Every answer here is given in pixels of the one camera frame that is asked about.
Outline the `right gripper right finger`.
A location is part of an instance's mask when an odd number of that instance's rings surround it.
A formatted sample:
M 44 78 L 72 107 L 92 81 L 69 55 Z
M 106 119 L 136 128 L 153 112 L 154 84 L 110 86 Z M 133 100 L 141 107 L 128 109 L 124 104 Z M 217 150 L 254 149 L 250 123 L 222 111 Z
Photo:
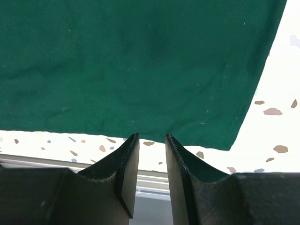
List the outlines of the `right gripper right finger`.
M 165 147 L 174 224 L 299 224 L 298 173 L 227 174 L 189 152 L 171 134 Z

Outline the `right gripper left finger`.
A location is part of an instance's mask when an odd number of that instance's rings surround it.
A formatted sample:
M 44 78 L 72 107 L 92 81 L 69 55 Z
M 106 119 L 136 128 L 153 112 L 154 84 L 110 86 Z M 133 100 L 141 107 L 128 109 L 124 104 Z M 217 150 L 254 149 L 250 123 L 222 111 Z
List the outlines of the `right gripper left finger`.
M 3 225 L 127 225 L 133 217 L 139 135 L 93 165 L 1 168 Z

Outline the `dark green surgical cloth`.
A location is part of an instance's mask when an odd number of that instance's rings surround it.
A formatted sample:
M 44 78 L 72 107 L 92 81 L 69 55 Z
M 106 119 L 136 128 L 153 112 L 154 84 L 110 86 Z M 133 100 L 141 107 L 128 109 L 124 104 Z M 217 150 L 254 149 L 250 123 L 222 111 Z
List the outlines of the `dark green surgical cloth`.
M 3 0 L 0 128 L 229 150 L 284 0 Z

